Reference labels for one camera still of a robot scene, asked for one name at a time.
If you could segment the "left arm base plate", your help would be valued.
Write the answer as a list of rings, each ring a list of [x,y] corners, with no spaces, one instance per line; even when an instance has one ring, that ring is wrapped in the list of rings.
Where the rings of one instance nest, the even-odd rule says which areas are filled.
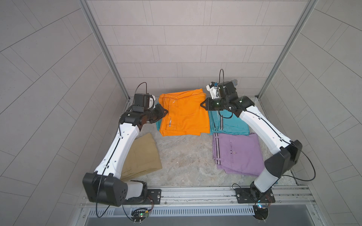
[[[161,195],[161,189],[148,189],[146,193],[142,193],[142,196],[126,200],[124,205],[159,205],[161,202]]]

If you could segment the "purple pants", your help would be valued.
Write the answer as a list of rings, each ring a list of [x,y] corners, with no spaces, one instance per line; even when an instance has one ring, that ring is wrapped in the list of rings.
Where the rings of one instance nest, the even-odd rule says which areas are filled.
[[[255,133],[248,136],[214,133],[212,144],[216,166],[227,174],[257,177],[265,168],[259,137]]]

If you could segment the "teal pants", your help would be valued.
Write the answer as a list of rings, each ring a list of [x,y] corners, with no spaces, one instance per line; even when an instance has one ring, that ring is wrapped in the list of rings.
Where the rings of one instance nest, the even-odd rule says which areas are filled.
[[[249,126],[235,114],[227,111],[208,111],[210,133],[223,133],[230,135],[250,134]]]

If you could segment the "orange pants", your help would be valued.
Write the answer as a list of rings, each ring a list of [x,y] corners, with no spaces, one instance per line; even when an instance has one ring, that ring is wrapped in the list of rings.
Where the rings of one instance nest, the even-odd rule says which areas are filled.
[[[162,136],[183,136],[210,133],[208,111],[200,106],[206,100],[202,89],[162,94],[159,103],[168,111],[162,119]]]

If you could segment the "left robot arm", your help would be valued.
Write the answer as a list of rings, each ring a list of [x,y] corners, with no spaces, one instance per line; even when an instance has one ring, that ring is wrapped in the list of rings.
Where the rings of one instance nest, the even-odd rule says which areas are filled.
[[[105,157],[93,173],[86,173],[83,186],[88,200],[120,207],[125,202],[142,203],[147,199],[147,184],[142,181],[123,182],[121,174],[131,146],[146,123],[156,123],[168,114],[160,104],[151,109],[131,106],[124,112],[115,138]]]

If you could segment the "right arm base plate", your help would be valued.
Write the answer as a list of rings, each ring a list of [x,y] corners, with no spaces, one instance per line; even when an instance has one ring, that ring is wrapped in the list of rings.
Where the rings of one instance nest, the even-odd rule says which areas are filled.
[[[234,188],[234,191],[236,193],[237,202],[239,204],[245,204],[245,203],[270,204],[276,202],[272,189],[267,190],[265,193],[260,193],[257,190],[252,191],[252,189],[249,187],[248,188],[237,187]]]

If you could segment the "khaki pants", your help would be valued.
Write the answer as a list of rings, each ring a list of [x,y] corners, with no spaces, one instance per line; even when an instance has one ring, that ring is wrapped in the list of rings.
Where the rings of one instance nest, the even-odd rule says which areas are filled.
[[[123,165],[121,180],[130,181],[162,169],[156,142],[151,133],[134,140]]]

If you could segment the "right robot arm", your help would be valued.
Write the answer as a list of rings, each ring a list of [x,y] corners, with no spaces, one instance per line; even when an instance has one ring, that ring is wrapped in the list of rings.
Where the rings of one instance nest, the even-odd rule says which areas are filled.
[[[206,98],[200,106],[207,111],[227,110],[233,113],[256,132],[272,153],[272,156],[265,160],[265,168],[260,176],[250,185],[251,194],[255,199],[268,192],[286,171],[298,163],[302,144],[298,140],[290,140],[278,131],[250,98]]]

